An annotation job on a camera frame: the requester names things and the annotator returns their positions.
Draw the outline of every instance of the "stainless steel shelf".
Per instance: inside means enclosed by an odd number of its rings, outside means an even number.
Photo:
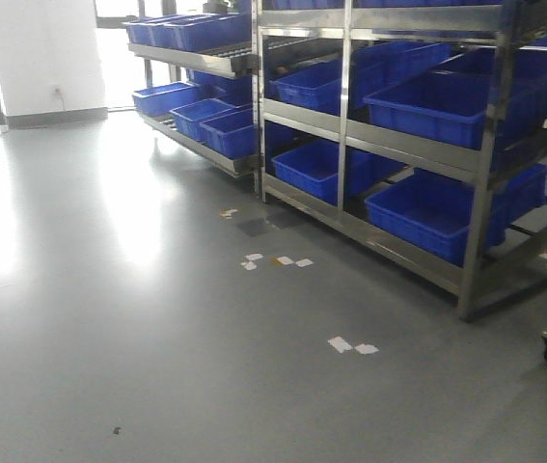
[[[311,38],[275,39],[267,43],[271,66],[298,63],[339,51],[334,41]],[[147,60],[160,61],[182,68],[234,79],[249,74],[256,67],[256,58],[249,42],[208,50],[201,53],[130,43],[130,51]]]
[[[150,118],[143,114],[140,115],[145,123],[150,125],[158,132],[163,133],[168,138],[173,139],[180,145],[183,145],[189,150],[194,151],[199,156],[203,157],[207,161],[211,162],[215,167],[224,171],[231,177],[238,178],[250,175],[254,172],[255,167],[258,164],[258,157],[254,154],[249,157],[243,157],[240,159],[229,159],[223,154],[206,147],[202,143],[198,143],[195,140],[183,135],[176,131],[172,127],[172,120],[164,120],[162,118]]]
[[[340,211],[269,174],[263,176],[264,191],[287,204],[313,216],[367,246],[376,253],[398,263],[404,268],[421,275],[435,285],[452,294],[459,294],[462,269],[439,259],[403,239],[351,215]]]
[[[350,37],[490,43],[500,31],[503,8],[502,5],[355,8]],[[547,0],[524,2],[519,14],[521,27],[514,41],[531,41],[547,34]],[[259,25],[264,35],[341,39],[344,9],[263,11]]]
[[[201,70],[230,79],[239,77],[248,71],[252,56],[252,45],[249,42],[201,53],[135,43],[130,43],[128,47],[136,56],[147,60]]]
[[[273,99],[263,101],[263,116],[297,130],[334,142],[340,140],[341,119],[311,109]],[[348,146],[380,154],[396,161],[456,178],[475,180],[480,152],[388,130],[368,123],[348,121],[345,141]]]

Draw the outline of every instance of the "baseboard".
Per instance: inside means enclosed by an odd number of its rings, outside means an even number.
[[[53,125],[55,123],[82,123],[102,121],[108,118],[108,108],[78,109],[58,113],[27,114],[25,116],[7,116],[10,129],[33,128]]]

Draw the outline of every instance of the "metal shelf rail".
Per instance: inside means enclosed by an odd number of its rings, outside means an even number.
[[[338,142],[338,206],[322,202],[261,171],[262,197],[272,195],[291,204],[378,254],[430,280],[458,298],[457,314],[471,320],[481,313],[478,301],[493,292],[506,274],[536,258],[547,248],[547,227],[541,231],[515,230],[528,236],[499,258],[485,259],[482,251],[492,195],[501,182],[547,155],[547,129],[509,147],[523,150],[526,161],[505,172],[492,173],[492,155],[499,124],[506,118],[516,50],[547,35],[547,0],[503,0],[502,5],[477,7],[353,8],[352,0],[337,10],[265,11],[254,0],[258,28],[260,82],[270,60],[267,44],[274,37],[342,40],[341,115],[332,116],[264,97],[260,85],[260,164],[265,166],[266,121],[281,123],[317,137]],[[492,44],[496,47],[490,101],[482,149],[468,150],[348,118],[350,55],[356,40],[451,41]],[[475,187],[470,235],[463,267],[447,261],[374,227],[345,209],[346,147],[377,153],[414,167],[463,180]]]
[[[249,42],[199,53],[135,43],[130,43],[128,48],[136,56],[148,61],[167,63],[174,68],[191,68],[230,79],[254,74],[253,69],[256,69],[258,65],[256,55],[253,53],[253,44]],[[294,37],[277,38],[268,44],[267,48],[267,52],[271,57],[271,63],[274,66],[288,61],[298,62],[309,60],[314,57],[331,54],[336,50],[337,45],[332,41]],[[254,74],[254,82],[254,95],[258,95],[259,76],[257,72]],[[257,104],[255,105],[255,114],[258,114]],[[172,120],[169,118],[154,119],[144,115],[141,115],[141,117],[152,128],[207,159],[215,167],[226,172],[231,177],[243,177],[258,170],[259,157],[256,147],[253,156],[230,160],[219,152],[177,132],[174,129]],[[257,181],[256,189],[259,192],[259,176],[255,176],[255,179]]]

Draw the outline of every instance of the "tilted shelf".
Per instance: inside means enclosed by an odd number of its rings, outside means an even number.
[[[252,174],[258,163],[258,157],[255,154],[240,159],[229,159],[228,157],[215,150],[212,150],[202,143],[196,142],[182,133],[177,132],[173,127],[174,124],[172,119],[169,119],[166,116],[150,118],[141,114],[140,117],[145,123],[158,132],[161,132],[168,138],[175,140],[187,149],[194,151],[196,154],[211,162],[215,167],[224,171],[231,177],[237,178]]]

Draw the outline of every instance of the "empty bin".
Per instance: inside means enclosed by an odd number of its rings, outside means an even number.
[[[329,203],[338,202],[339,145],[316,140],[273,158],[277,178]],[[349,149],[346,157],[347,198],[390,177],[403,164],[369,152]]]
[[[201,123],[232,111],[234,108],[223,101],[203,99],[197,103],[177,108],[170,114],[175,118],[175,124],[180,133],[201,142],[205,139],[205,131],[201,128]]]
[[[179,106],[194,103],[200,96],[198,86],[183,82],[139,90],[132,94],[136,110],[151,117],[161,116]]]

